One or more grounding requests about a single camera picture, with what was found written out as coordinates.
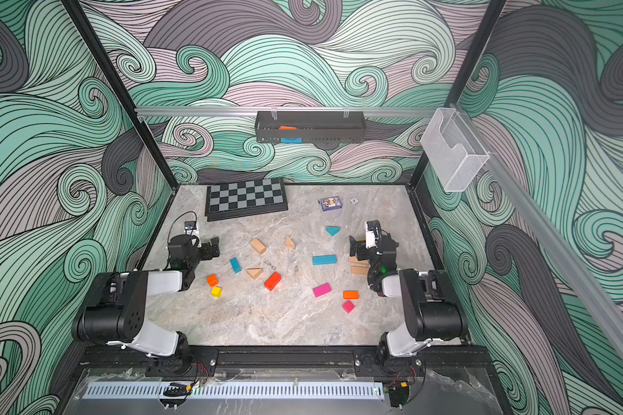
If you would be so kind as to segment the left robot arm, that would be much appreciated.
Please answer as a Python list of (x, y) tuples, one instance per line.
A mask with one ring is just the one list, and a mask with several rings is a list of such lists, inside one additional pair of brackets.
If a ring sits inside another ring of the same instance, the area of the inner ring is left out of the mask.
[(186, 335), (151, 321), (145, 314), (147, 299), (189, 290), (199, 263), (220, 256), (219, 244), (217, 237), (201, 242), (194, 235), (177, 235), (168, 242), (163, 270), (96, 275), (74, 317), (74, 340), (133, 349), (150, 358), (188, 361)]

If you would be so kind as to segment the magenta rectangular block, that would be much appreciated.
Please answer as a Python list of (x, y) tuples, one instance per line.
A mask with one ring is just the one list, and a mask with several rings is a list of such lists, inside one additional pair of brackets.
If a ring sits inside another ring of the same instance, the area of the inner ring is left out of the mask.
[(315, 288), (313, 288), (313, 294), (315, 297), (321, 297), (325, 294), (328, 294), (332, 291), (332, 287), (330, 286), (329, 283), (325, 283), (323, 285), (319, 285)]

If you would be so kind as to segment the teal long block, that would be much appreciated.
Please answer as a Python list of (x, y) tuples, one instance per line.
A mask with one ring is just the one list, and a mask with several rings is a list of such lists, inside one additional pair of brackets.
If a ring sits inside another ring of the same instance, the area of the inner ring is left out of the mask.
[(337, 263), (337, 256), (335, 254), (313, 256), (314, 266), (334, 265), (336, 263)]

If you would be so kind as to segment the wooden long block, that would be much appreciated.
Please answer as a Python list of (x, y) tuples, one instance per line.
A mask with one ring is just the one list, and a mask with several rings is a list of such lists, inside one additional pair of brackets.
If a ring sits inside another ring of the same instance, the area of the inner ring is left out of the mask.
[(352, 266), (351, 274), (357, 276), (368, 276), (370, 272), (370, 268), (364, 266)]
[(369, 267), (370, 262), (368, 260), (349, 261), (353, 266)]

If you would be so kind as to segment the teal triangle block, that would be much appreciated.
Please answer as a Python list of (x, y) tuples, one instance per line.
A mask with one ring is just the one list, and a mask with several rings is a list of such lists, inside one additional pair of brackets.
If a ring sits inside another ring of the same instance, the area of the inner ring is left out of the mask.
[(325, 230), (327, 231), (327, 233), (329, 233), (329, 235), (335, 236), (335, 235), (337, 235), (341, 231), (341, 228), (340, 227), (334, 227), (334, 226), (327, 226), (325, 228)]

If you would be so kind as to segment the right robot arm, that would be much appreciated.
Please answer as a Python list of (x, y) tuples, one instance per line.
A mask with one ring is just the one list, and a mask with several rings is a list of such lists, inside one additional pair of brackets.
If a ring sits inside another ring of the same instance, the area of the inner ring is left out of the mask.
[(380, 297), (401, 300), (403, 323), (382, 335), (378, 358), (387, 361), (417, 356), (423, 349), (460, 339), (467, 322), (460, 305), (441, 287), (443, 271), (401, 269), (396, 264), (399, 244), (389, 235), (380, 239), (349, 238), (350, 257), (369, 265), (367, 284)]

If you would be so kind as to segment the magenta small cube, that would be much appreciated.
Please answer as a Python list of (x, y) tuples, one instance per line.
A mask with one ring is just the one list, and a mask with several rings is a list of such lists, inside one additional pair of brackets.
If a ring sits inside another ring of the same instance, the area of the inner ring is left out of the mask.
[(353, 304), (353, 302), (351, 302), (350, 300), (346, 300), (343, 304), (343, 309), (347, 312), (347, 313), (351, 313), (351, 311), (353, 311), (355, 309), (355, 305)]

